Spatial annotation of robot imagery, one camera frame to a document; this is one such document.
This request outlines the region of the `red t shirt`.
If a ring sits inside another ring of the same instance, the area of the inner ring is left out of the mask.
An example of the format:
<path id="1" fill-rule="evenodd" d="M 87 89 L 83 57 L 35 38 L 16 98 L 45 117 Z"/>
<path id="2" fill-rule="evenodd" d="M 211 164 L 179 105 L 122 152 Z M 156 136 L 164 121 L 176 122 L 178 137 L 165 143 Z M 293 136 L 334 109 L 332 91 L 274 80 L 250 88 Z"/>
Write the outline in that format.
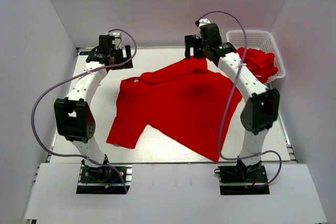
<path id="1" fill-rule="evenodd" d="M 205 59 L 183 59 L 121 81 L 109 144 L 135 148 L 147 125 L 216 162 L 242 99 Z"/>

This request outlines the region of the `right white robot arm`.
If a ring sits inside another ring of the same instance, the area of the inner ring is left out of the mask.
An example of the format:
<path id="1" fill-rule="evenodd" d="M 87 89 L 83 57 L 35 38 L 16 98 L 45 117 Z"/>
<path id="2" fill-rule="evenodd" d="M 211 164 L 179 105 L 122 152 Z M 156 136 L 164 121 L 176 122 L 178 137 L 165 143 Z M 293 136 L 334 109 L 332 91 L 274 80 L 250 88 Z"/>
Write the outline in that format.
<path id="1" fill-rule="evenodd" d="M 269 89 L 243 63 L 236 48 L 224 43 L 219 28 L 208 19 L 196 21 L 199 31 L 185 36 L 185 58 L 193 53 L 196 58 L 207 58 L 228 76 L 244 101 L 240 121 L 245 129 L 243 146 L 238 155 L 237 175 L 247 182 L 261 167 L 261 151 L 264 140 L 278 118 L 280 94 Z"/>

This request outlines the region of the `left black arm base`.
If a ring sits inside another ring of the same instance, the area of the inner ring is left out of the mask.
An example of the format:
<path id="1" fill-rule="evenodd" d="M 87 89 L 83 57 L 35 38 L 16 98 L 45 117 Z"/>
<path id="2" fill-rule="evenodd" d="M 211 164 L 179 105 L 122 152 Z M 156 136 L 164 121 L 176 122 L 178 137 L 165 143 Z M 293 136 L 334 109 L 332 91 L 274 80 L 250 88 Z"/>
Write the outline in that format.
<path id="1" fill-rule="evenodd" d="M 89 167 L 82 165 L 79 173 L 77 195 L 126 195 L 123 178 L 127 189 L 131 186 L 132 165 L 115 166 L 112 168 Z"/>

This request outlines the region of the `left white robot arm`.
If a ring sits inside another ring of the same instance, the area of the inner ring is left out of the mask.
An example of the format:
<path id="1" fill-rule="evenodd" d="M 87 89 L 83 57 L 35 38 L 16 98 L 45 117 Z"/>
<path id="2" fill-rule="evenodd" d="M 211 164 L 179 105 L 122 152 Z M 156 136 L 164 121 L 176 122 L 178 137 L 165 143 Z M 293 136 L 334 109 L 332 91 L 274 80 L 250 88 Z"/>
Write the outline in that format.
<path id="1" fill-rule="evenodd" d="M 83 75 L 63 99 L 54 103 L 58 134 L 71 142 L 85 156 L 84 164 L 94 166 L 93 176 L 101 182 L 110 178 L 107 155 L 99 148 L 94 134 L 96 122 L 90 109 L 91 100 L 109 70 L 132 68 L 131 48 L 121 46 L 121 33 L 99 36 L 98 46 L 86 58 Z"/>

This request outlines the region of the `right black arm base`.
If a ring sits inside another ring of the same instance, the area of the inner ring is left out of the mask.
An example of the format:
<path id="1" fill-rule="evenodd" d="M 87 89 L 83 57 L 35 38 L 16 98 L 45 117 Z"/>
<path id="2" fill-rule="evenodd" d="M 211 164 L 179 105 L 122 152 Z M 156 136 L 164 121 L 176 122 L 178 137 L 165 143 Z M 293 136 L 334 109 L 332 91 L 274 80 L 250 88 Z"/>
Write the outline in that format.
<path id="1" fill-rule="evenodd" d="M 219 178 L 221 196 L 269 195 L 268 177 L 264 165 L 259 170 L 244 174 L 238 165 L 218 166 L 214 174 Z"/>

